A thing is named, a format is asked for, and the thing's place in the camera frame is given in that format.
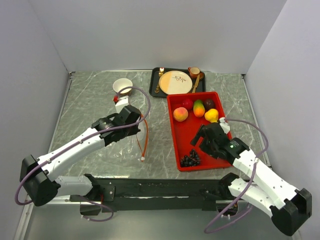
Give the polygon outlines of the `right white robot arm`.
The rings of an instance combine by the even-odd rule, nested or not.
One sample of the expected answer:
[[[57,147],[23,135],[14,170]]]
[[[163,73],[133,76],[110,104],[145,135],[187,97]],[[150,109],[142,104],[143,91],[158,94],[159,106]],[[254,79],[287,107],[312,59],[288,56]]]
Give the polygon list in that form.
[[[283,180],[239,138],[229,139],[229,130],[227,123],[201,125],[190,142],[194,146],[202,139],[202,152],[226,160],[250,178],[245,182],[236,174],[226,175],[221,179],[219,195],[247,201],[266,213],[280,232],[293,236],[312,216],[312,194]]]

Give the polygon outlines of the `peach fruit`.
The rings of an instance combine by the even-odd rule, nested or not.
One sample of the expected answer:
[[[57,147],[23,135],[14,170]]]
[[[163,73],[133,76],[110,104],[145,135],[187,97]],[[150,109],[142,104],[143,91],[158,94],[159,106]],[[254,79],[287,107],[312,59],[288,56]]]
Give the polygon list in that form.
[[[189,112],[186,108],[184,107],[178,107],[173,111],[173,118],[177,122],[183,122],[185,121],[189,116]]]

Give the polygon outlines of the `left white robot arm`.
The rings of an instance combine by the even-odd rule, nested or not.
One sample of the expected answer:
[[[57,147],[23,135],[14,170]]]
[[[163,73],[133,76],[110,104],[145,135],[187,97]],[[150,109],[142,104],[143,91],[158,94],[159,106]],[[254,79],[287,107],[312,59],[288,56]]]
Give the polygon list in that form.
[[[80,136],[55,151],[38,158],[28,155],[21,163],[20,187],[37,207],[63,195],[80,195],[88,201],[95,200],[100,189],[90,174],[66,177],[61,175],[62,172],[90,153],[136,135],[141,121],[140,110],[127,105],[119,113],[99,118]]]

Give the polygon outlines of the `clear zip top bag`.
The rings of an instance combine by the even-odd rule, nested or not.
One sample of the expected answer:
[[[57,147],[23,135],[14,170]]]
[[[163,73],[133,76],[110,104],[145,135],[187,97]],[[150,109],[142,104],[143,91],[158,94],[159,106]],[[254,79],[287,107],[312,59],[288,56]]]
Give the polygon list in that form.
[[[107,146],[109,157],[122,160],[137,160],[144,162],[147,157],[149,126],[146,119],[138,125],[140,132],[127,136],[117,142],[112,142]]]

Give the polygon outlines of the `yellow pear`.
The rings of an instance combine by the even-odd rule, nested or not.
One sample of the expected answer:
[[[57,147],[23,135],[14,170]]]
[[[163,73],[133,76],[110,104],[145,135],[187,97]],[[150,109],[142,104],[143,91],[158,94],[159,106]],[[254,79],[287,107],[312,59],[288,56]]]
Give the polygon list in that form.
[[[219,120],[219,112],[215,108],[211,108],[204,114],[204,118],[210,123],[217,123]]]

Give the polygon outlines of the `dark grape bunch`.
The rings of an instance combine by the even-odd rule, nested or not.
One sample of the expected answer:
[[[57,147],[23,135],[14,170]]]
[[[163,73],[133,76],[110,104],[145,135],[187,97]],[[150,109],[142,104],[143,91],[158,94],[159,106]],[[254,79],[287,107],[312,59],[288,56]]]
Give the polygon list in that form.
[[[194,148],[192,148],[189,151],[189,155],[184,155],[180,159],[180,166],[182,168],[196,167],[196,166],[199,166],[200,164],[201,164],[201,158]]]

